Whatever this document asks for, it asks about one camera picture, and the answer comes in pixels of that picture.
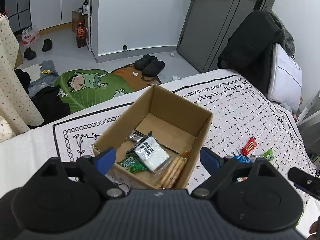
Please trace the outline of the red candy wrapper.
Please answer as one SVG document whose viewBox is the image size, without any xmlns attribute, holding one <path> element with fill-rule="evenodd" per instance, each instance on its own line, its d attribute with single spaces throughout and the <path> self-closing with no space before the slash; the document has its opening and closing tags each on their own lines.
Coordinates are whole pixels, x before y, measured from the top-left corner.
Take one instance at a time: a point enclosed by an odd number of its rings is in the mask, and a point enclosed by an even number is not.
<svg viewBox="0 0 320 240">
<path fill-rule="evenodd" d="M 257 147 L 257 142 L 254 137 L 250 137 L 246 145 L 242 148 L 242 154 L 248 156 Z"/>
</svg>

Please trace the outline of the silver black snack packet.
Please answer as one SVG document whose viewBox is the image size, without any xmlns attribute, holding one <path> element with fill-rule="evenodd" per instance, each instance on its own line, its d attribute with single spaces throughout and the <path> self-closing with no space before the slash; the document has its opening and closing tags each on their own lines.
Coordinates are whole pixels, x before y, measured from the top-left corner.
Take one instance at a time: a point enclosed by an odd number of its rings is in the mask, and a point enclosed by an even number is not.
<svg viewBox="0 0 320 240">
<path fill-rule="evenodd" d="M 148 139 L 148 137 L 152 136 L 152 131 L 150 131 L 147 134 L 143 134 L 142 132 L 139 132 L 137 130 L 134 130 L 133 132 L 131 132 L 131 134 L 128 136 L 128 139 L 132 142 L 140 142 L 140 141 L 144 141 L 146 139 Z"/>
</svg>

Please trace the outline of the white powder snack packet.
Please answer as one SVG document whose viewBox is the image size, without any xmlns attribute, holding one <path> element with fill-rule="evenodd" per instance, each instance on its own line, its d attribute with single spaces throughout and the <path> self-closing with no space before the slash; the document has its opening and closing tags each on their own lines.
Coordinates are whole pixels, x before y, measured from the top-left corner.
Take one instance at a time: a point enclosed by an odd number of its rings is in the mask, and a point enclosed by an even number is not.
<svg viewBox="0 0 320 240">
<path fill-rule="evenodd" d="M 153 136 L 141 139 L 133 151 L 151 172 L 156 172 L 170 158 Z"/>
</svg>

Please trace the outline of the biscuit sticks clear packet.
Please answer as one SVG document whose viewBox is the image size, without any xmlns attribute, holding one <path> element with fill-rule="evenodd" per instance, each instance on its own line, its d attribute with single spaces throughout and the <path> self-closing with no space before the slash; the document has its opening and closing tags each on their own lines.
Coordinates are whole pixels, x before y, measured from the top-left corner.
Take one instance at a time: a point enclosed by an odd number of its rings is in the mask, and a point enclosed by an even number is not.
<svg viewBox="0 0 320 240">
<path fill-rule="evenodd" d="M 153 176 L 153 182 L 157 189 L 172 189 L 182 173 L 190 152 L 172 155 L 164 162 Z"/>
</svg>

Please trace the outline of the green cartoon floor rug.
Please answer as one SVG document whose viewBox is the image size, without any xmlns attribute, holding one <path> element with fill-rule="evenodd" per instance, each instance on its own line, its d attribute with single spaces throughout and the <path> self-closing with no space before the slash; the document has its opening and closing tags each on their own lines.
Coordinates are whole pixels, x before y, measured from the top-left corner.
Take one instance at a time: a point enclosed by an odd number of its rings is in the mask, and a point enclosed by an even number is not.
<svg viewBox="0 0 320 240">
<path fill-rule="evenodd" d="M 123 77 L 102 69 L 65 72 L 55 85 L 60 86 L 59 96 L 71 113 L 135 91 Z"/>
</svg>

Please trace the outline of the dotted cream curtain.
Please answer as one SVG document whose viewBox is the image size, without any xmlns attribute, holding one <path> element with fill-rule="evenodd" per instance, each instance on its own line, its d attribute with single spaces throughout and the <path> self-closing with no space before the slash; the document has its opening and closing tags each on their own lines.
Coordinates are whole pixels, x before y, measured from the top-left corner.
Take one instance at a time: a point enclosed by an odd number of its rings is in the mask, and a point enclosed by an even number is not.
<svg viewBox="0 0 320 240">
<path fill-rule="evenodd" d="M 43 124 L 44 119 L 20 83 L 14 67 L 19 43 L 7 16 L 1 16 L 0 42 L 0 113 L 1 142 Z"/>
</svg>

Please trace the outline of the black slipper right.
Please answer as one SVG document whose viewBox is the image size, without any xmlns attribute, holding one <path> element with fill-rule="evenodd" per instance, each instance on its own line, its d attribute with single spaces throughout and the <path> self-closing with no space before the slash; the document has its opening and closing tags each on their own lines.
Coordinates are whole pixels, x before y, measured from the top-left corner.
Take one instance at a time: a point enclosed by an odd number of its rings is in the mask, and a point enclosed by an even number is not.
<svg viewBox="0 0 320 240">
<path fill-rule="evenodd" d="M 146 77 L 156 77 L 165 67 L 163 61 L 151 61 L 143 70 L 142 74 Z"/>
</svg>

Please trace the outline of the white pillow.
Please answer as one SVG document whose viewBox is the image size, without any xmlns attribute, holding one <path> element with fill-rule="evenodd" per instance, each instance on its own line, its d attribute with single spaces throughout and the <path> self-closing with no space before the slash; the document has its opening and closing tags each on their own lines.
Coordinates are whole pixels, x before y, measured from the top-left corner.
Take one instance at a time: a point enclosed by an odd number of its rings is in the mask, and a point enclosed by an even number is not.
<svg viewBox="0 0 320 240">
<path fill-rule="evenodd" d="M 297 113 L 302 94 L 302 69 L 282 46 L 273 46 L 271 77 L 267 93 L 268 100 L 285 104 L 292 113 Z"/>
</svg>

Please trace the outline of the black slipper left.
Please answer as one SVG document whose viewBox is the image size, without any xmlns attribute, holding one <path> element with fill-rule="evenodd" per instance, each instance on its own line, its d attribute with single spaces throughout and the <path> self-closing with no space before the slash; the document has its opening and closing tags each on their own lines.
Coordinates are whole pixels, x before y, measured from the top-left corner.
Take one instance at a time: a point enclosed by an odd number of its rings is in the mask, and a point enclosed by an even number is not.
<svg viewBox="0 0 320 240">
<path fill-rule="evenodd" d="M 142 71 L 152 60 L 158 60 L 155 56 L 150 56 L 149 54 L 143 55 L 140 59 L 134 62 L 134 68 L 136 70 Z"/>
</svg>

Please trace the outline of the black jacket on chair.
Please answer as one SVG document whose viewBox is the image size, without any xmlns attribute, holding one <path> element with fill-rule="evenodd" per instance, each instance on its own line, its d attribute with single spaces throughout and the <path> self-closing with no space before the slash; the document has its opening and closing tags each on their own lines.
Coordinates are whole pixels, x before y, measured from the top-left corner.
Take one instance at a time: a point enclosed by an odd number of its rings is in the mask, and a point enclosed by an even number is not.
<svg viewBox="0 0 320 240">
<path fill-rule="evenodd" d="M 267 96 L 273 46 L 284 45 L 282 27 L 264 11 L 254 10 L 238 26 L 217 58 L 219 69 L 233 69 Z"/>
</svg>

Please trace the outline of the grey door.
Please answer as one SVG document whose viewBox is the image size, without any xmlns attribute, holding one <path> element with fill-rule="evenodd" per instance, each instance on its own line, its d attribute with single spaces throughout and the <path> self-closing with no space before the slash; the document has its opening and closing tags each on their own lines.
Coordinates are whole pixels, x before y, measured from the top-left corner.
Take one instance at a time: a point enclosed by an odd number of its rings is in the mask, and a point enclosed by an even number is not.
<svg viewBox="0 0 320 240">
<path fill-rule="evenodd" d="M 264 0 L 260 10 L 275 0 Z M 254 10 L 256 0 L 191 0 L 177 52 L 199 72 L 217 68 L 228 39 Z"/>
</svg>

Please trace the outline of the black shoe near cabinet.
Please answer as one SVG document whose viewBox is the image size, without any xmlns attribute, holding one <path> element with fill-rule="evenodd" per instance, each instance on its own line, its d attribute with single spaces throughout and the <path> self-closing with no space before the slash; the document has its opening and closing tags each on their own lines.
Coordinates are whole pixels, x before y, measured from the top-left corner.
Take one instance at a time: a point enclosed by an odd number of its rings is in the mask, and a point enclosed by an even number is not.
<svg viewBox="0 0 320 240">
<path fill-rule="evenodd" d="M 53 42 L 51 39 L 45 39 L 42 46 L 42 51 L 47 52 L 50 51 L 53 47 Z"/>
</svg>

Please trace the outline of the dark soda bottle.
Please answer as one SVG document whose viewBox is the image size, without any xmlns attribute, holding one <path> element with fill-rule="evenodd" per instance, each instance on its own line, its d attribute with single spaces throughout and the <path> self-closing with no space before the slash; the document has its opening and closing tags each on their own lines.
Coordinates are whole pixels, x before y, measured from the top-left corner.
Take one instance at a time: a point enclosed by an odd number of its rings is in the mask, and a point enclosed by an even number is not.
<svg viewBox="0 0 320 240">
<path fill-rule="evenodd" d="M 86 46 L 86 27 L 83 22 L 79 21 L 76 28 L 76 44 L 78 48 Z"/>
</svg>

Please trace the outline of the brown cardboard box by rack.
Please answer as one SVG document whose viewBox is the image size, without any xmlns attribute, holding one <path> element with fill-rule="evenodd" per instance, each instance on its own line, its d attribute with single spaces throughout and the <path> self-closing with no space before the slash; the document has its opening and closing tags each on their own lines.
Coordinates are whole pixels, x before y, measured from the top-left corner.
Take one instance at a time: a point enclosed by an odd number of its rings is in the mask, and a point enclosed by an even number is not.
<svg viewBox="0 0 320 240">
<path fill-rule="evenodd" d="M 72 31 L 74 33 L 77 32 L 77 27 L 79 25 L 79 22 L 82 22 L 85 25 L 85 27 L 87 27 L 87 20 L 88 20 L 88 16 L 83 15 L 80 10 L 72 11 Z"/>
</svg>

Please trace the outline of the spray bottle on rack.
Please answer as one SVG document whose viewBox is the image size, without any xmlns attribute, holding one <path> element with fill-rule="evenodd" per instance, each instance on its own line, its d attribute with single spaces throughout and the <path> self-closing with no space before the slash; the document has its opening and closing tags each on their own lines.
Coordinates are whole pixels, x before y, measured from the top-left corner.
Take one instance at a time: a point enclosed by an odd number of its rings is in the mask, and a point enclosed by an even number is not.
<svg viewBox="0 0 320 240">
<path fill-rule="evenodd" d="M 88 0 L 84 0 L 84 3 L 82 4 L 82 15 L 88 15 L 89 14 L 89 3 Z"/>
</svg>

